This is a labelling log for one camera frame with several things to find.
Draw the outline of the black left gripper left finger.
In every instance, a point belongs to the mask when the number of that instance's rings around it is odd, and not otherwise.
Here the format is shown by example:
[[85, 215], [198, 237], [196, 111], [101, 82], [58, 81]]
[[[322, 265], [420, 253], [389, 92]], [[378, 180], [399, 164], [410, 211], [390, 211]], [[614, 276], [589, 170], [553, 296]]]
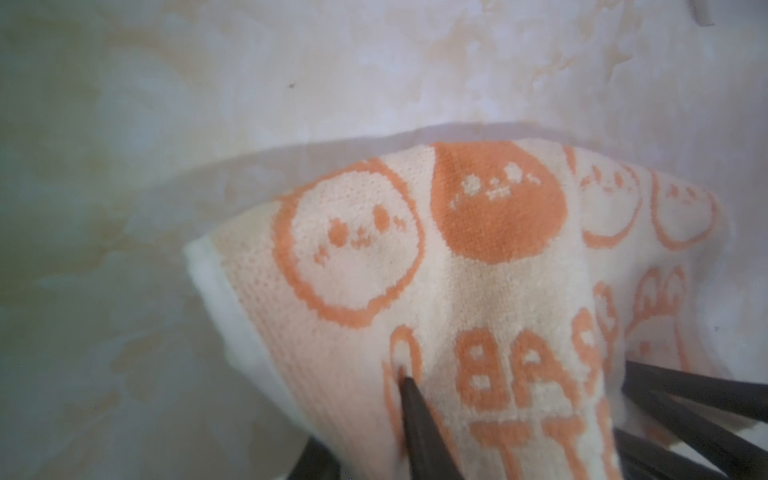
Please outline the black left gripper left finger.
[[341, 465], [321, 442], [310, 437], [287, 480], [340, 480]]

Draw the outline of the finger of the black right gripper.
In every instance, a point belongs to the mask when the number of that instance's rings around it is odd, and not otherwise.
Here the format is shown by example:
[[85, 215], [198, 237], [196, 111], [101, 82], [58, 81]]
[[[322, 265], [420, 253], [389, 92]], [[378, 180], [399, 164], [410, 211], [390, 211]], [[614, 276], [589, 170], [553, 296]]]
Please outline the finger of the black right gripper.
[[643, 389], [625, 395], [711, 464], [708, 468], [623, 430], [614, 438], [622, 465], [635, 479], [765, 479], [767, 451], [704, 419], [670, 397]]
[[767, 422], [767, 385], [725, 380], [638, 362], [625, 364], [625, 383]]

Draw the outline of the cream orange patterned towel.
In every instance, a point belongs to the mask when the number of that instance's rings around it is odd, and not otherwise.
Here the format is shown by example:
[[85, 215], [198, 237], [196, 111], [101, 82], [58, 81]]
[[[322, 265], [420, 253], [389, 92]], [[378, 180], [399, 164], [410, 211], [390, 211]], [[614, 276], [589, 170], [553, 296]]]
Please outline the cream orange patterned towel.
[[617, 479], [627, 361], [728, 373], [705, 188], [543, 139], [361, 161], [189, 243], [234, 368], [355, 479], [409, 476], [398, 381], [468, 479]]

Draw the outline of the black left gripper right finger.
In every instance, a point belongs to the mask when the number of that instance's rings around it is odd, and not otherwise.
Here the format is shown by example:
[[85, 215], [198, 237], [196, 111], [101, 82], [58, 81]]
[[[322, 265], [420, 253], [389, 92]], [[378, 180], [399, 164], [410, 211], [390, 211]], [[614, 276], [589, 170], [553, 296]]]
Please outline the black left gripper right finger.
[[463, 480], [416, 381], [405, 376], [399, 391], [411, 478]]

